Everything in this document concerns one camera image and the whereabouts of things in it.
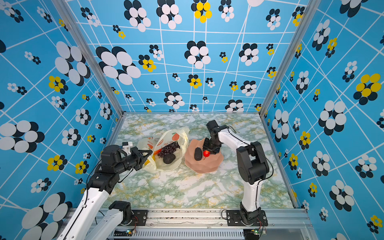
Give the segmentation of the yellow red mango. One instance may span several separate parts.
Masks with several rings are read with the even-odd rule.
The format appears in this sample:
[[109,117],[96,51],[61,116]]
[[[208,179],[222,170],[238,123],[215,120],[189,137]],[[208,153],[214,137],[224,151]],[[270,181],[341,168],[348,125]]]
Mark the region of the yellow red mango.
[[209,151],[204,151],[204,152],[203,152],[203,156],[204,156],[205,158],[209,157],[210,154],[211,154],[211,153],[210,153]]

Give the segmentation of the pink scalloped fruit bowl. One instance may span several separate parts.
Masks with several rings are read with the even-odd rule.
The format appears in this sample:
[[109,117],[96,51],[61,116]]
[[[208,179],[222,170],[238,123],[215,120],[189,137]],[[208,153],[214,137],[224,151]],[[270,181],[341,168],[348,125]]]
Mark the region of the pink scalloped fruit bowl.
[[195,148],[199,147],[203,151],[204,140],[191,140],[190,145],[187,148],[185,154],[185,165],[198,174],[212,173],[218,170],[219,166],[224,160],[224,156],[221,151],[216,155],[210,155],[205,158],[203,156],[201,161],[194,159]]

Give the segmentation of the green orange papaya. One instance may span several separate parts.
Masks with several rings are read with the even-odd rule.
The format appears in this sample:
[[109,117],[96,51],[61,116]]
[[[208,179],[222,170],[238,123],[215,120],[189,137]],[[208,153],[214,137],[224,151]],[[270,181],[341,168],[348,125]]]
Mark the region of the green orange papaya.
[[161,151],[162,151],[162,149],[158,149],[158,150],[154,151],[154,155],[158,155]]

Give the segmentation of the dark avocado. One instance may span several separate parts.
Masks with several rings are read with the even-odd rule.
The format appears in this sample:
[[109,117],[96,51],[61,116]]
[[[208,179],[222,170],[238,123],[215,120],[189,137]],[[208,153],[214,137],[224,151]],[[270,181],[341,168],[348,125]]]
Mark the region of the dark avocado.
[[163,157],[163,162],[166,165],[169,165],[173,163],[173,161],[176,159],[176,156],[174,154],[167,154]]
[[203,151],[201,148],[197,147],[195,148],[195,152],[194,152],[194,159],[196,161],[201,161],[203,158]]

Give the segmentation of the cream printed plastic bag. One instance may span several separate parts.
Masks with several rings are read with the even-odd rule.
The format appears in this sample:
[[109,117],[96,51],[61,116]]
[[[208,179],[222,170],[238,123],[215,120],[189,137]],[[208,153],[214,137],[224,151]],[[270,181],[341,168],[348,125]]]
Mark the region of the cream printed plastic bag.
[[161,136],[147,137],[138,142],[139,150],[153,153],[145,161],[143,169],[150,173],[173,171],[179,167],[189,144],[188,127],[169,130]]

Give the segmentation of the purple grape bunch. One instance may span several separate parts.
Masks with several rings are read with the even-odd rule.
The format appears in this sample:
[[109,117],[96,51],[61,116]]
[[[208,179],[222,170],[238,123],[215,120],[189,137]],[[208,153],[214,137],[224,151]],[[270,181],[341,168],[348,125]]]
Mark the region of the purple grape bunch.
[[158,154],[159,158],[163,158],[167,154],[173,154],[177,149],[180,149],[178,142],[172,142],[162,148],[162,151]]

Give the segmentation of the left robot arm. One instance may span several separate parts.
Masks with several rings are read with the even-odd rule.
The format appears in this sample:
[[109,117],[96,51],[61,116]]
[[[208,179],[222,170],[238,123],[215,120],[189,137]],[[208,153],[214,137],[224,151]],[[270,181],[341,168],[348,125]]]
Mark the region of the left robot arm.
[[136,227],[144,226],[147,211],[133,212],[125,201],[113,202],[101,222],[94,228],[97,214],[115,186],[122,182],[120,176],[132,170],[138,171],[153,154],[152,150],[139,150],[131,143],[104,148],[101,160],[87,182],[84,196],[68,224],[58,234],[59,240],[106,240],[117,227],[132,228],[127,236],[134,234]]

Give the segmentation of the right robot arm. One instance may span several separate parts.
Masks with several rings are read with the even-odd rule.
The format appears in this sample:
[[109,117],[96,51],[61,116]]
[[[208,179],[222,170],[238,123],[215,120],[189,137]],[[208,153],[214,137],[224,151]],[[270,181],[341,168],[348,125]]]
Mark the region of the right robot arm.
[[263,181],[270,172],[269,160],[259,142],[250,142],[239,137],[231,127],[218,125],[215,120],[206,124],[210,138],[203,143],[203,156],[219,154],[222,145],[236,153],[239,174],[244,184],[244,194],[240,203],[240,216],[246,226],[259,222],[268,225],[265,211],[260,207],[260,194]]

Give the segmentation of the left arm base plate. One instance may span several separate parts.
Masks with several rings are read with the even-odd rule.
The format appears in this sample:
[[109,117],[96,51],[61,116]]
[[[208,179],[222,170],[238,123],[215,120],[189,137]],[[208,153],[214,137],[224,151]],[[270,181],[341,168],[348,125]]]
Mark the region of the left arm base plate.
[[143,227],[148,219],[148,210],[130,210],[122,211],[123,220],[119,226]]

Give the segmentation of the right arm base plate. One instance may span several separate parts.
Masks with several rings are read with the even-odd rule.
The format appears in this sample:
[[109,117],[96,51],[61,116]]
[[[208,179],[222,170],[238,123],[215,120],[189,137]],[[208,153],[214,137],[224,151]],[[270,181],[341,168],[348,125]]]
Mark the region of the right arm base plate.
[[224,218],[229,227],[267,227],[269,225],[266,212],[263,210],[249,213],[243,210],[227,210]]

